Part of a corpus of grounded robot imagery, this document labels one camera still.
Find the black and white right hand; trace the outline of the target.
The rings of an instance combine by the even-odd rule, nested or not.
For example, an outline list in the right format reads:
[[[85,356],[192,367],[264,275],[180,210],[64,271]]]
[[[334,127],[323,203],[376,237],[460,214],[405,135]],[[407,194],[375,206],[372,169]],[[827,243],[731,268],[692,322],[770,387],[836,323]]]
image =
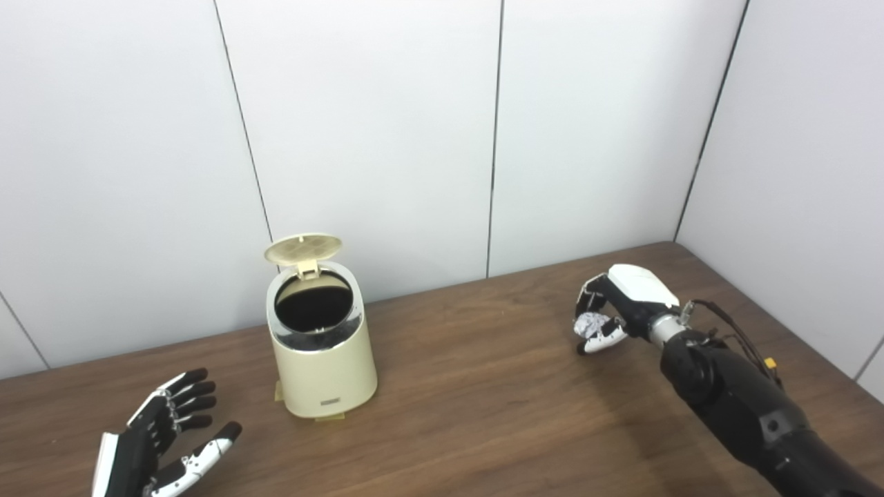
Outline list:
[[[577,297],[574,332],[579,355],[637,338],[663,349],[686,329],[678,322],[681,302],[650,270],[614,264],[584,283]]]

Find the black and white left hand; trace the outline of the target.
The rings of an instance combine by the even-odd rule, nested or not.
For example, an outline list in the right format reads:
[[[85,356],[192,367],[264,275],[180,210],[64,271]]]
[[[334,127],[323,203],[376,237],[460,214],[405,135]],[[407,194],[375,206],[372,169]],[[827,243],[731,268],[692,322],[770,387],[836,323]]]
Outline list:
[[[210,427],[217,404],[205,368],[183,372],[156,387],[121,432],[104,432],[93,473],[93,496],[181,496],[219,462],[239,438],[228,422],[188,455],[164,467],[161,459],[183,432]]]

